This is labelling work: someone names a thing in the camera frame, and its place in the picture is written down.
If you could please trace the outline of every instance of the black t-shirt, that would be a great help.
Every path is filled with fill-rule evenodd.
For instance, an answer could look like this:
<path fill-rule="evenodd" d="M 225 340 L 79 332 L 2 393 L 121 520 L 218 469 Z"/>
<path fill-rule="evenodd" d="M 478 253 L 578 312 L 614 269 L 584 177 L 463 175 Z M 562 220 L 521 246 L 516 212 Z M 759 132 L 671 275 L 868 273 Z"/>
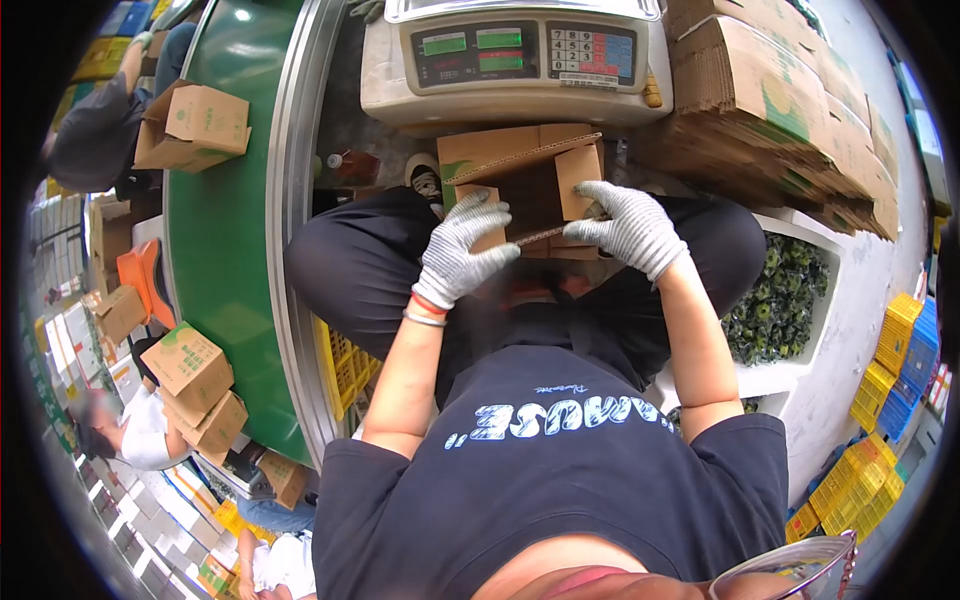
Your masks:
<path fill-rule="evenodd" d="M 117 73 L 60 121 L 47 163 L 50 175 L 66 189 L 105 192 L 132 166 L 140 120 L 150 101 L 141 91 L 128 95 L 126 81 L 123 72 Z"/>
<path fill-rule="evenodd" d="M 511 346 L 461 373 L 413 460 L 326 447 L 320 598 L 470 596 L 525 547 L 588 533 L 704 581 L 784 543 L 783 423 L 724 420 L 687 445 L 621 379 L 564 348 Z"/>

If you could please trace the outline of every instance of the glove hand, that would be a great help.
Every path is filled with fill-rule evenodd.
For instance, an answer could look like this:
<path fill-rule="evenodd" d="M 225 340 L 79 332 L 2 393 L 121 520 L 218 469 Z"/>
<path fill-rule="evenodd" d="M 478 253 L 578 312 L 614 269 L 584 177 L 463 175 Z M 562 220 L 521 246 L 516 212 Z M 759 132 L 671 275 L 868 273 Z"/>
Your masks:
<path fill-rule="evenodd" d="M 383 14 L 384 0 L 347 0 L 348 6 L 356 7 L 350 16 L 363 15 L 363 22 L 370 25 Z"/>
<path fill-rule="evenodd" d="M 642 271 L 652 283 L 678 256 L 688 252 L 663 206 L 648 194 L 606 181 L 582 181 L 573 189 L 600 203 L 612 218 L 568 223 L 565 238 L 599 246 Z"/>
<path fill-rule="evenodd" d="M 501 244 L 477 254 L 470 247 L 482 235 L 506 227 L 513 217 L 506 203 L 485 204 L 488 190 L 470 192 L 430 234 L 423 270 L 414 292 L 444 310 L 477 289 L 494 273 L 520 256 L 517 244 Z"/>
<path fill-rule="evenodd" d="M 136 35 L 132 40 L 130 40 L 130 46 L 133 46 L 136 42 L 140 42 L 143 52 L 146 52 L 150 48 L 150 42 L 154 41 L 154 35 L 150 32 L 141 32 Z"/>

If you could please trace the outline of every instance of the white shirt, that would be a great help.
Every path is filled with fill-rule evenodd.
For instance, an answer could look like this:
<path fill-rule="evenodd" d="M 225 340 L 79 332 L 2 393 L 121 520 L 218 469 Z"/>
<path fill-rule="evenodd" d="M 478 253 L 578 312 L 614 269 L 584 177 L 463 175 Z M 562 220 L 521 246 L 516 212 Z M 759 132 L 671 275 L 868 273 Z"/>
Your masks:
<path fill-rule="evenodd" d="M 163 416 L 163 399 L 140 385 L 123 410 L 119 424 L 127 424 L 120 454 L 131 467 L 141 470 L 164 470 L 181 462 L 189 455 L 170 456 L 167 452 L 167 418 Z"/>
<path fill-rule="evenodd" d="M 298 600 L 303 596 L 317 592 L 317 581 L 313 575 L 311 553 L 312 537 L 304 531 L 300 537 L 283 534 L 274 542 L 273 547 L 260 540 L 253 550 L 253 591 L 262 589 L 273 591 L 283 584 L 290 590 L 290 597 Z"/>

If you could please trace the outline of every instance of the digital weighing scale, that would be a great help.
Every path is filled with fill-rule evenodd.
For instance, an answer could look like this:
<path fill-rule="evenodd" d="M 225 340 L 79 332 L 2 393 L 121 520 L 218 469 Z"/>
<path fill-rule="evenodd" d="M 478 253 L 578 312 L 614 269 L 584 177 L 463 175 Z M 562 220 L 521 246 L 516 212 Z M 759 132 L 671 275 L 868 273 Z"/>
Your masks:
<path fill-rule="evenodd" d="M 416 137 L 477 123 L 635 127 L 673 109 L 656 0 L 387 0 L 360 105 Z"/>

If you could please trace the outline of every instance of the lips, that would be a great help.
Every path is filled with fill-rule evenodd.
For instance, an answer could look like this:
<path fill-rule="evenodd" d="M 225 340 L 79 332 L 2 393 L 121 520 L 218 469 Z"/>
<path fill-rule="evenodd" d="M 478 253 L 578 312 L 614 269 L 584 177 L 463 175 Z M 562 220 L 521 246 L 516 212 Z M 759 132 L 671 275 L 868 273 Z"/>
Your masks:
<path fill-rule="evenodd" d="M 565 591 L 578 588 L 592 581 L 596 581 L 601 577 L 606 577 L 607 575 L 629 572 L 630 571 L 626 571 L 616 566 L 592 566 L 590 568 L 585 568 L 581 571 L 577 571 L 569 577 L 564 577 L 556 586 L 550 588 L 543 596 L 541 596 L 540 600 L 550 600 L 550 598 L 559 596 Z"/>

